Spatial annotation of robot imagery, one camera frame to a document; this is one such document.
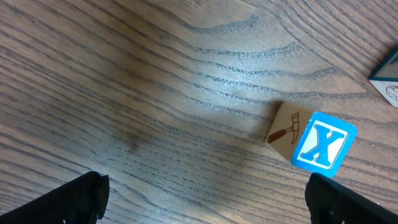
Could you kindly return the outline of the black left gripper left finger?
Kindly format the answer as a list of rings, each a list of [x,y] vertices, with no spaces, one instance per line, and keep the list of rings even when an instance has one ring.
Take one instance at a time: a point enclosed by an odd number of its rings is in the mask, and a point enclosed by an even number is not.
[[[90,171],[49,193],[1,215],[1,224],[90,224],[104,217],[109,177]]]

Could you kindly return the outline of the blue X wooden block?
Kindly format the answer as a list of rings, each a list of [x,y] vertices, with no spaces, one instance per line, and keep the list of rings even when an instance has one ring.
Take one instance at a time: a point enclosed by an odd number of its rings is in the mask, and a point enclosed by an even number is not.
[[[334,177],[357,135],[351,123],[283,102],[265,143],[294,166]]]

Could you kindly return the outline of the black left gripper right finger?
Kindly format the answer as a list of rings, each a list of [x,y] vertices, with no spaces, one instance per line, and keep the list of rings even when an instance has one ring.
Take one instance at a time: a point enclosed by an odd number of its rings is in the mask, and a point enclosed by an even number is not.
[[[312,224],[397,224],[397,215],[320,173],[305,189]]]

